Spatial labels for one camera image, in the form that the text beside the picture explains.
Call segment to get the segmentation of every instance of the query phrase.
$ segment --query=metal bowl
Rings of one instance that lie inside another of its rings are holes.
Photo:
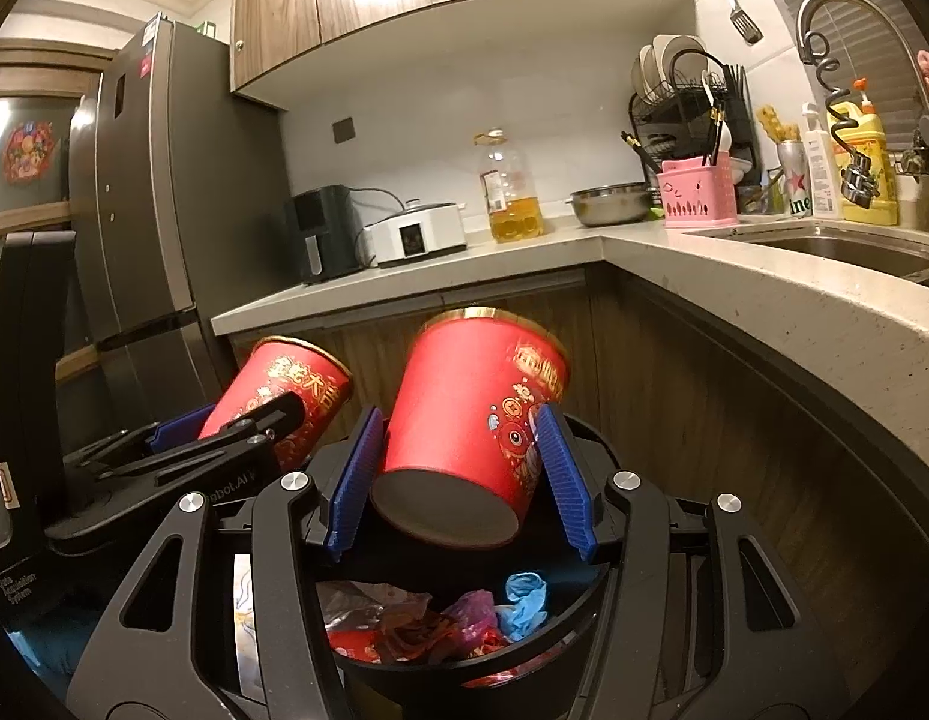
[[[586,227],[644,220],[651,202],[651,192],[640,181],[571,193],[571,207],[578,221]]]

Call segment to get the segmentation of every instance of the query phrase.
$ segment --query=red paper cup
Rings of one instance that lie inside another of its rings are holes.
[[[394,404],[375,508],[423,541],[507,543],[541,471],[530,411],[561,399],[567,381],[561,343],[527,319],[492,308],[432,319]]]
[[[269,336],[258,341],[199,437],[213,436],[224,424],[289,391],[304,401],[305,420],[277,442],[274,453],[282,472],[297,469],[352,391],[351,372],[341,361],[298,338]]]

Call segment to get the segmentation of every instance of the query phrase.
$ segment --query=countertop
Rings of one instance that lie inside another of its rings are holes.
[[[924,233],[826,224],[929,242]],[[679,295],[797,362],[929,465],[929,288],[819,257],[666,229],[660,221],[591,229],[564,223],[530,241],[480,242],[460,254],[293,287],[220,314],[212,327],[229,335],[600,261]]]

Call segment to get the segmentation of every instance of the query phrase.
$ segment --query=kitchen sink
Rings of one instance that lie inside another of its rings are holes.
[[[929,286],[929,244],[905,238],[827,224],[759,230],[734,227],[698,234],[798,251]]]

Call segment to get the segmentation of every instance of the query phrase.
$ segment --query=pink utensil basket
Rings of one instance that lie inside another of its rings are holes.
[[[666,227],[729,227],[738,223],[735,183],[727,151],[718,164],[702,167],[701,157],[661,163],[658,177]]]

